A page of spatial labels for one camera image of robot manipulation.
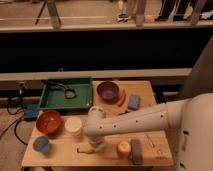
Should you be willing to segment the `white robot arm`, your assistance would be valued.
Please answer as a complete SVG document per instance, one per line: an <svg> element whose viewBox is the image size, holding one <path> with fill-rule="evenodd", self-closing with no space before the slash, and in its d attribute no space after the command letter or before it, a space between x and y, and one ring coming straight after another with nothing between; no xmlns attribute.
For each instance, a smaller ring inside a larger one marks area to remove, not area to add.
<svg viewBox="0 0 213 171"><path fill-rule="evenodd" d="M109 117L93 106L84 133L91 144L113 134L181 127L177 171L213 171L213 93L146 107Z"/></svg>

